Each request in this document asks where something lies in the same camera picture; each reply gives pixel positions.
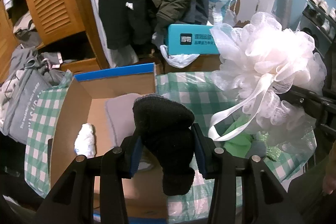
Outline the person's right hand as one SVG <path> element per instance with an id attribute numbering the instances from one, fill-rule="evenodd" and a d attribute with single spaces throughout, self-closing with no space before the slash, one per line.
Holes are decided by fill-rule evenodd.
<path id="1" fill-rule="evenodd" d="M 325 177 L 323 178 L 323 191 L 326 194 L 332 194 L 336 188 L 335 172 L 326 170 Z"/>

